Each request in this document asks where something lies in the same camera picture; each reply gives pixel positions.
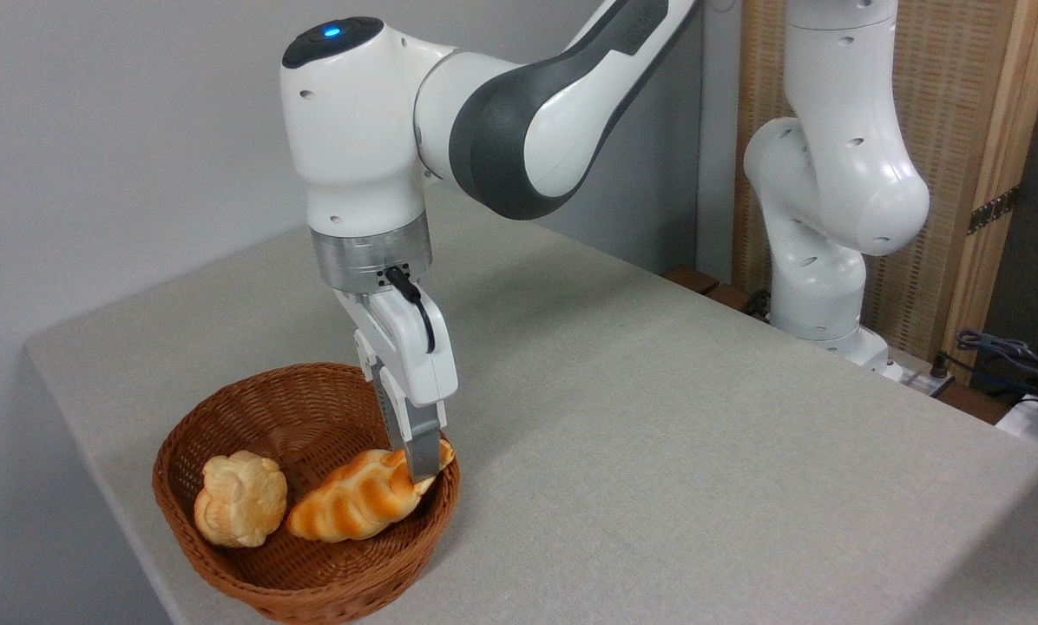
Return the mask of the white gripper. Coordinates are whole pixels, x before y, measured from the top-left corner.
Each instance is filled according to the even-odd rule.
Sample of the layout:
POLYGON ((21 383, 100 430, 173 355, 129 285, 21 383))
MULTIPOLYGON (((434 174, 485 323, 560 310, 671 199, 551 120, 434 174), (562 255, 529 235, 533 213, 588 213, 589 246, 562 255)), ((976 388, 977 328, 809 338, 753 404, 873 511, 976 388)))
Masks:
POLYGON ((377 399, 391 449, 403 451, 413 483, 438 475, 444 402, 458 389, 450 337, 435 301, 419 290, 433 341, 417 305, 395 289, 364 295, 336 290, 342 307, 355 321, 355 345, 377 399))

